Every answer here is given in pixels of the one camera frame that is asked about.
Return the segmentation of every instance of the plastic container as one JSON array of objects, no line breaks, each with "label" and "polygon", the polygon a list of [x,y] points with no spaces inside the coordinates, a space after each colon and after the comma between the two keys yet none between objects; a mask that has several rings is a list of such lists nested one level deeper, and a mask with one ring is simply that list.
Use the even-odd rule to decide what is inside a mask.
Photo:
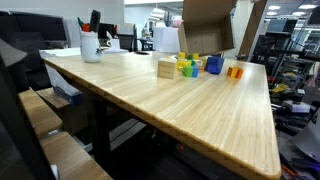
[{"label": "plastic container", "polygon": [[98,33],[81,31],[81,57],[85,62],[96,63],[101,61],[101,48]]}]

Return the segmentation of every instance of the blue block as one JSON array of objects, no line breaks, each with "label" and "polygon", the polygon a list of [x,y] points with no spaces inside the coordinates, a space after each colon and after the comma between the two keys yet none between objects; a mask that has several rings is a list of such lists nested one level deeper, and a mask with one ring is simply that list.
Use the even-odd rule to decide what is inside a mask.
[{"label": "blue block", "polygon": [[198,77],[199,69],[197,66],[192,66],[193,71],[192,71],[192,77]]},{"label": "blue block", "polygon": [[204,70],[208,71],[208,67],[211,66],[211,74],[220,74],[222,66],[224,63],[224,59],[216,56],[210,56],[207,59],[207,64]]}]

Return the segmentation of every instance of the wooden plank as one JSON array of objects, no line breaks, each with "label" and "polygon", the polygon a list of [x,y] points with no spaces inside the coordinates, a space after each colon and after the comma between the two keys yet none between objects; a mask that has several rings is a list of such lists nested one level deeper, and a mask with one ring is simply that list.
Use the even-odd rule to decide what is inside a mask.
[{"label": "wooden plank", "polygon": [[248,26],[243,36],[239,55],[240,54],[249,55],[254,38],[258,33],[257,31],[260,25],[260,20],[262,18],[266,4],[267,4],[267,0],[261,0],[259,2],[254,3],[251,16],[248,22]]},{"label": "wooden plank", "polygon": [[66,132],[41,141],[50,164],[58,167],[61,180],[112,179]]},{"label": "wooden plank", "polygon": [[20,93],[19,97],[38,137],[61,128],[61,119],[31,88]]},{"label": "wooden plank", "polygon": [[[165,56],[103,55],[96,64],[79,56],[53,57],[46,63],[231,171],[248,179],[278,179],[264,66],[226,59],[220,75],[169,80],[157,78],[157,60]],[[242,68],[242,78],[227,77],[228,67]]]}]

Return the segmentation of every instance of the table leg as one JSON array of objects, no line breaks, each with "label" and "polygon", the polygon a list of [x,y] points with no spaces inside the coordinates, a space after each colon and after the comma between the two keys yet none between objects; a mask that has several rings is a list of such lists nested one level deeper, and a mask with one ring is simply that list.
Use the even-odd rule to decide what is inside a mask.
[{"label": "table leg", "polygon": [[94,115],[89,117],[92,136],[92,147],[95,160],[108,172],[110,169],[111,149],[107,119],[107,109],[104,102],[93,99]]}]

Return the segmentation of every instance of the office chair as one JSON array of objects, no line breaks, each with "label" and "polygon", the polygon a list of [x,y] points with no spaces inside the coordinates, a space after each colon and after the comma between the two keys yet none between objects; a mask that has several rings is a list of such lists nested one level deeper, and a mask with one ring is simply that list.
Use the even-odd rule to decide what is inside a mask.
[{"label": "office chair", "polygon": [[0,11],[0,16],[9,16],[9,13],[6,11]]},{"label": "office chair", "polygon": [[18,19],[15,16],[2,16],[0,12],[0,33],[21,32]]},{"label": "office chair", "polygon": [[133,35],[127,35],[127,34],[118,34],[117,35],[120,41],[120,48],[121,49],[126,49],[129,52],[132,52],[132,44],[133,44]]},{"label": "office chair", "polygon": [[47,49],[40,33],[0,33],[0,38],[16,49],[27,53],[27,56],[23,58],[23,65],[29,86],[33,90],[51,87],[47,68],[39,53],[40,49]]}]

